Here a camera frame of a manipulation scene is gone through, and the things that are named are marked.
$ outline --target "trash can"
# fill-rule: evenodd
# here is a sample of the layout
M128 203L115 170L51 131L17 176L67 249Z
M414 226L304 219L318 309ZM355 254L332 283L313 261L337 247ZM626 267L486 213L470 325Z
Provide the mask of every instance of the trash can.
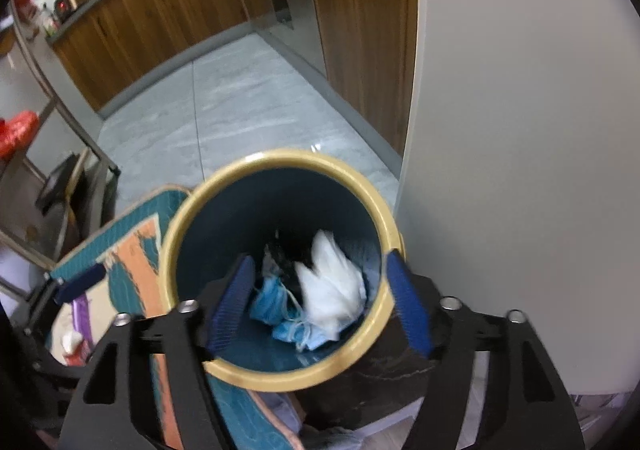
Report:
M260 268L264 246L280 228L309 239L318 230L333 232L339 246L344 239L368 242L378 260L394 248L402 250L388 205L359 172L305 150L259 152L218 170L173 218L160 258L166 309L225 276L239 253L250 253ZM340 341L297 352L246 314L221 357L204 363L206 371L264 392L299 390L337 376L373 345L391 314L393 299L382 268L377 289L369 290L374 299L368 311L340 334Z

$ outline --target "black marble tile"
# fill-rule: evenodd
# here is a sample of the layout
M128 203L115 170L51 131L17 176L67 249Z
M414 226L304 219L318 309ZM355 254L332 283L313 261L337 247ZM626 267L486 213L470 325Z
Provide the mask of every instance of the black marble tile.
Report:
M355 430L424 396L434 365L408 347L394 312L359 361L328 382L297 391L296 397L307 424Z

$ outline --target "tile floor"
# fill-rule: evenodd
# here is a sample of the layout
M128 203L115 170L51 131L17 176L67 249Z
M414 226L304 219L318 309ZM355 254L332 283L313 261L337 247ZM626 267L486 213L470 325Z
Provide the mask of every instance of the tile floor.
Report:
M122 169L116 213L165 183L196 186L247 154L319 150L393 207L398 180L316 90L252 34L181 67L109 117L98 143Z

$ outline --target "yellow rim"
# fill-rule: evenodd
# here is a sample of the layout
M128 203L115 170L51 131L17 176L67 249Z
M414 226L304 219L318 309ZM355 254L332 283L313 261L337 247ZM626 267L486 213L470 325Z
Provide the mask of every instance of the yellow rim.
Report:
M239 179L270 168L305 168L325 174L348 188L369 212L382 253L398 249L402 239L391 210L374 186L346 163L324 154L306 150L278 149L246 156L218 170L182 203L172 219L160 255L160 287L166 311L178 302L175 268L184 234L202 207L223 188ZM259 372L237 367L225 360L205 362L204 367L215 377L232 385L261 392L289 392L322 383L353 365L376 341L394 307L386 276L380 279L378 295L371 311L357 331L337 351L305 369L288 372Z

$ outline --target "metal rack frame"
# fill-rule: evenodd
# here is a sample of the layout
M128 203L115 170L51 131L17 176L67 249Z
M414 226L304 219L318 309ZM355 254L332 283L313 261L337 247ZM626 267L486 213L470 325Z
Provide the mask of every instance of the metal rack frame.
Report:
M22 53L22 56L27 63L31 74L36 79L38 85L44 92L45 96L49 99L48 103L39 113L39 123L38 123L38 131L42 128L42 125L49 119L50 115L54 110L56 110L60 116L65 120L66 124L71 128L71 130L82 140L82 142L95 154L98 159L98 165L102 165L102 167L98 167L97 176L104 177L108 175L108 170L110 170L114 176L120 175L120 169L118 166L109 158L104 151L95 143L93 138L87 133L82 125L76 120L68 107L64 104L60 96L56 93L56 90L53 88L44 72L40 68L37 60L34 58L31 53L27 41L22 34L22 30L20 29L20 25L18 24L18 14L17 9L15 7L15 3L13 0L10 1L9 4L10 13L14 18L14 31L16 35L16 41L18 43L18 48ZM11 160L8 162L4 171L0 173L0 193L3 190L3 187L8 185L15 175L18 172L18 169L23 166L29 172L31 172L34 176L36 176L39 181L44 183L46 176L29 160L27 157L27 152L29 147L18 149ZM103 199L104 198L104 184L98 184L97 189L95 190L96 198ZM92 227L91 230L95 230L100 227L99 224L100 217L97 214L92 213ZM51 271L55 265L56 261L52 260L52 258L44 255L43 253L38 252L33 246L31 246L28 242L21 239L19 236L15 235L12 231L10 231L7 227L0 224L0 242L7 245L11 250L18 253L20 256L28 260L31 264L34 264L44 271Z

